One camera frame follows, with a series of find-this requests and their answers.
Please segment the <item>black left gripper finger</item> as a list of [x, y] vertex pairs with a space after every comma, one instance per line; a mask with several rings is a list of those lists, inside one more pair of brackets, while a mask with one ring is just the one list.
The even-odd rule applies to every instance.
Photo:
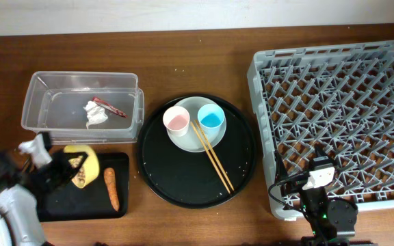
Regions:
[[80, 167], [72, 167], [71, 165], [54, 166], [52, 168], [53, 174], [51, 175], [51, 187], [59, 188], [65, 186], [76, 176], [80, 169]]
[[64, 171], [79, 171], [88, 154], [86, 152], [64, 152], [62, 156], [62, 167]]

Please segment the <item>peanut shells and rice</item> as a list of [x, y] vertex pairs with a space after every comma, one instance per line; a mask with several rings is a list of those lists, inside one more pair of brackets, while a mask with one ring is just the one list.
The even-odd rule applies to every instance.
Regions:
[[82, 187], [85, 184], [85, 182], [86, 182], [86, 175], [85, 175], [85, 171], [84, 171], [84, 168], [83, 168], [82, 160], [83, 160], [82, 156], [78, 156], [77, 158], [69, 160], [69, 163], [71, 164], [71, 166], [74, 169], [79, 168], [78, 173], [72, 179], [72, 182], [77, 187]]

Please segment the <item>yellow bowl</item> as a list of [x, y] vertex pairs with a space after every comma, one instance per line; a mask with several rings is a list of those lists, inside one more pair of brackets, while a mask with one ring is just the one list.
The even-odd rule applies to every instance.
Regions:
[[65, 146], [64, 152], [86, 152], [88, 154], [88, 158], [83, 164], [83, 168], [86, 175], [86, 182], [82, 187], [77, 187], [79, 189], [85, 188], [88, 184], [90, 184], [93, 180], [95, 180], [100, 171], [99, 160], [95, 151], [89, 147], [88, 145], [72, 145]]

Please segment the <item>orange carrot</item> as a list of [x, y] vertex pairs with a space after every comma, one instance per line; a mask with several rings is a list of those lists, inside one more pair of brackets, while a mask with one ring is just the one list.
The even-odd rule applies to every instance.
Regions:
[[116, 188], [116, 176], [113, 168], [108, 167], [103, 173], [104, 181], [109, 194], [111, 205], [115, 211], [119, 211], [120, 202], [118, 199], [118, 192]]

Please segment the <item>white tissue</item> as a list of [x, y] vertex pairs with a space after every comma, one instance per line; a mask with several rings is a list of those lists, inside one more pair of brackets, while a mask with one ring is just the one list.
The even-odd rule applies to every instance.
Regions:
[[89, 101], [87, 105], [84, 107], [86, 111], [86, 116], [88, 121], [86, 122], [86, 128], [89, 129], [89, 126], [102, 124], [108, 120], [108, 116], [105, 112], [105, 109], [94, 101]]

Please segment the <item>red snack wrapper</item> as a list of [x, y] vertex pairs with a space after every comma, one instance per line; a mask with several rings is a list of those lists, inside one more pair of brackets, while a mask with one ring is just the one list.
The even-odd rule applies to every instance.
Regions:
[[106, 101], [104, 101], [104, 100], [102, 100], [102, 99], [100, 99], [98, 97], [93, 97], [92, 101], [94, 103], [96, 103], [98, 106], [100, 106], [100, 107], [102, 107], [102, 108], [104, 108], [104, 109], [106, 109], [108, 111], [111, 111], [112, 113], [114, 113], [116, 115], [119, 115], [120, 117], [123, 117], [123, 118], [127, 117], [127, 114], [125, 112], [119, 110], [115, 106], [109, 104], [108, 102], [106, 102]]

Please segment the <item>wooden chopstick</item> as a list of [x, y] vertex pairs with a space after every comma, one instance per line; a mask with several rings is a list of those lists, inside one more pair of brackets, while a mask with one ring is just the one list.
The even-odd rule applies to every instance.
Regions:
[[198, 120], [194, 120], [194, 126], [200, 131], [200, 136], [202, 137], [202, 139], [205, 141], [205, 144], [207, 146], [207, 148], [209, 149], [209, 151], [212, 153], [213, 155], [213, 159], [215, 161], [215, 163], [218, 165], [218, 169], [220, 171], [220, 173], [223, 175], [225, 182], [227, 183], [229, 189], [231, 190], [231, 193], [234, 191], [234, 187], [233, 184], [230, 180], [230, 178], [228, 177], [228, 174], [226, 173], [225, 169], [223, 168], [217, 154], [215, 153], [215, 150], [213, 149], [210, 141], [208, 140], [205, 132], [203, 131], [203, 129], [201, 128], [200, 124], [198, 123]]
[[218, 165], [215, 163], [215, 161], [214, 161], [214, 159], [213, 159], [212, 153], [209, 151], [209, 149], [207, 148], [207, 146], [206, 146], [206, 144], [205, 144], [205, 141], [204, 141], [204, 140], [202, 139], [202, 137], [200, 136], [200, 133], [199, 133], [200, 131], [194, 126], [194, 123], [193, 123], [193, 122], [190, 122], [190, 125], [192, 126], [192, 128], [193, 128], [195, 134], [197, 135], [197, 137], [198, 137], [198, 139], [199, 139], [201, 145], [203, 146], [203, 148], [204, 148], [204, 150], [205, 150], [207, 156], [209, 157], [210, 162], [212, 163], [212, 165], [213, 165], [213, 167], [214, 167], [216, 173], [218, 174], [220, 180], [222, 181], [224, 187], [225, 187], [226, 190], [228, 191], [228, 194], [231, 194], [231, 190], [229, 189], [227, 183], [225, 182], [225, 179], [224, 179], [223, 175], [220, 173], [220, 171], [219, 171], [219, 169], [218, 169]]

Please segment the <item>pink cup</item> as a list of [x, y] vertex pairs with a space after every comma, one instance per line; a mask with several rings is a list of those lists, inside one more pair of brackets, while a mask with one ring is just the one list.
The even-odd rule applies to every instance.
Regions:
[[182, 137], [188, 132], [189, 122], [189, 112], [181, 106], [170, 107], [163, 114], [163, 125], [169, 134], [176, 137]]

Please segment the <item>blue cup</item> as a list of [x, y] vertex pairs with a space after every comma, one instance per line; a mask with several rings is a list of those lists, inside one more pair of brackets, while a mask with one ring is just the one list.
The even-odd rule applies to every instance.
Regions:
[[216, 130], [225, 121], [225, 114], [221, 106], [217, 104], [206, 104], [198, 110], [197, 118], [202, 127], [208, 130]]

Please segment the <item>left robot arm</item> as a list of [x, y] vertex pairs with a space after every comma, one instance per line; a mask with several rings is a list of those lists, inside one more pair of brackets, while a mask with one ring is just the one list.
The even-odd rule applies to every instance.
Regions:
[[87, 160], [86, 152], [51, 155], [42, 167], [25, 172], [0, 152], [0, 245], [49, 245], [37, 214], [37, 200], [66, 186]]

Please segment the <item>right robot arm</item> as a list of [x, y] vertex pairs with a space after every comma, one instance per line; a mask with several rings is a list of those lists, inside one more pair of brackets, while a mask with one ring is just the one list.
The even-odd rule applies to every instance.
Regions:
[[313, 231], [301, 244], [349, 245], [355, 236], [358, 207], [343, 198], [328, 197], [326, 186], [334, 179], [337, 164], [323, 148], [315, 146], [315, 157], [309, 161], [306, 183], [299, 190], [304, 217]]

